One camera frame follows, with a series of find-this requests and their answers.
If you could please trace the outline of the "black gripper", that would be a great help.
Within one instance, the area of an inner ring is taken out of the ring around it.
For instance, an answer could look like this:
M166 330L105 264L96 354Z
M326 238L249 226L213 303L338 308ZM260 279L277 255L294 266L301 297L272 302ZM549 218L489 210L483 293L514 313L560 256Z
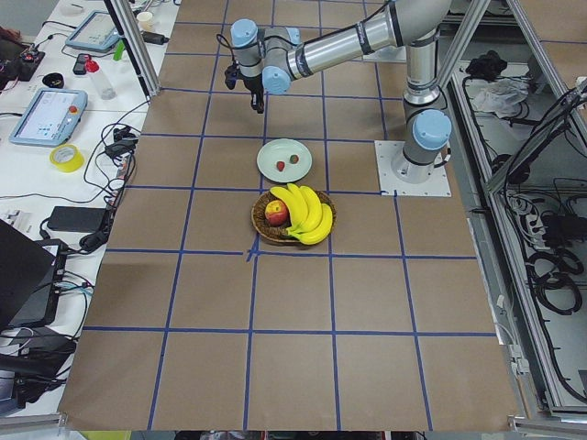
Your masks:
M264 113L264 88L260 72L248 66L233 62L225 71L225 86L234 90L237 82L242 81L250 91L250 106L257 114Z

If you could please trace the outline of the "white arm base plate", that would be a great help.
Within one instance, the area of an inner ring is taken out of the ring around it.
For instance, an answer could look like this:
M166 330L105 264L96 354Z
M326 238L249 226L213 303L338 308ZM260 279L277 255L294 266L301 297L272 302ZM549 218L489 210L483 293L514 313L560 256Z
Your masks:
M406 63L406 47L387 46L380 48L371 54L363 55L362 60L376 63Z
M385 196L450 197L449 179L442 154L420 166L404 157L403 141L374 142L380 193Z

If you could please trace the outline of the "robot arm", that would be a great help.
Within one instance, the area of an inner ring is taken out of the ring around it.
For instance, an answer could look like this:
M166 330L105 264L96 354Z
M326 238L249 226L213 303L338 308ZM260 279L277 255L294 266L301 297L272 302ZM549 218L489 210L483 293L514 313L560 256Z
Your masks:
M404 109L409 138L402 161L429 167L446 146L449 135L436 133L447 120L434 104L437 80L438 26L450 9L448 1L387 1L370 16L319 38L302 40L296 27L259 27L241 18L230 36L217 41L231 53L225 84L242 81L251 93L251 107L264 111L265 94L285 94L292 82L386 47L406 49Z

